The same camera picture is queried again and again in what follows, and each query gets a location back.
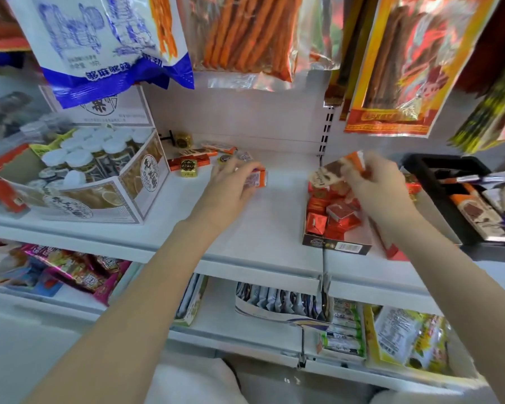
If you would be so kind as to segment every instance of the black tray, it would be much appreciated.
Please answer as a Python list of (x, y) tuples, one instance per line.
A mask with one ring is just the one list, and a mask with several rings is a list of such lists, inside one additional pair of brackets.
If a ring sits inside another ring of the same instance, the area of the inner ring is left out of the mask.
[(485, 176), (491, 173), (476, 157), (457, 155), (413, 154), (405, 158), (403, 166), (415, 175), (423, 189), (441, 212), (447, 223), (460, 238), (464, 251), (474, 261), (505, 262), (505, 242), (485, 241), (458, 211), (445, 188), (438, 182), (431, 169), (459, 169), (468, 175)]

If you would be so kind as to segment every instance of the hand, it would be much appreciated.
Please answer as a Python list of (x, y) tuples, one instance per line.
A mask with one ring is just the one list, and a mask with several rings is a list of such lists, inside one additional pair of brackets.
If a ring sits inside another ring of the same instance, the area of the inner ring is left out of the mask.
[(259, 162), (243, 162), (231, 158), (223, 166), (214, 166), (204, 193), (190, 213), (189, 220), (206, 223), (217, 235), (240, 215), (256, 192), (256, 187), (243, 187)]
[(404, 175), (395, 162), (373, 152), (364, 154), (369, 179), (364, 178), (353, 164), (343, 159), (341, 172), (363, 210), (381, 227), (407, 224), (408, 219), (420, 217), (408, 194)]

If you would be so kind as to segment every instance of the forearm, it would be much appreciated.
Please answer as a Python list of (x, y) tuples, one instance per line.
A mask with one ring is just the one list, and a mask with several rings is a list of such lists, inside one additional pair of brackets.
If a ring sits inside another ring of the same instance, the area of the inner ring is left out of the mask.
[(505, 290), (418, 213), (388, 229), (505, 403)]
[(57, 397), (64, 403), (143, 402), (185, 287), (215, 236), (207, 224), (179, 222), (139, 277), (26, 404), (50, 404)]

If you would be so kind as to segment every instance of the blue and white snack bag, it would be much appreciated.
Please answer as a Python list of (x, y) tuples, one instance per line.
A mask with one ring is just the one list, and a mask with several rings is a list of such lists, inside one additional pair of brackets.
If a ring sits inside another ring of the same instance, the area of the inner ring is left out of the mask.
[(7, 0), (61, 106), (135, 82), (194, 89), (176, 0)]

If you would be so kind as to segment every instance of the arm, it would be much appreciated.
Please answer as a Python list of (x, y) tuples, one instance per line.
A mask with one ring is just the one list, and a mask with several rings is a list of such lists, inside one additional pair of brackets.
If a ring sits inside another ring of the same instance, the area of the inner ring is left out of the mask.
[(389, 232), (505, 403), (505, 290), (422, 217), (396, 163), (365, 156), (370, 180), (347, 162), (343, 174), (363, 209)]
[(139, 277), (49, 371), (25, 404), (144, 402), (189, 278), (254, 194), (254, 188), (244, 190), (243, 184), (259, 166), (232, 159), (222, 170), (213, 167), (191, 215), (176, 224)]

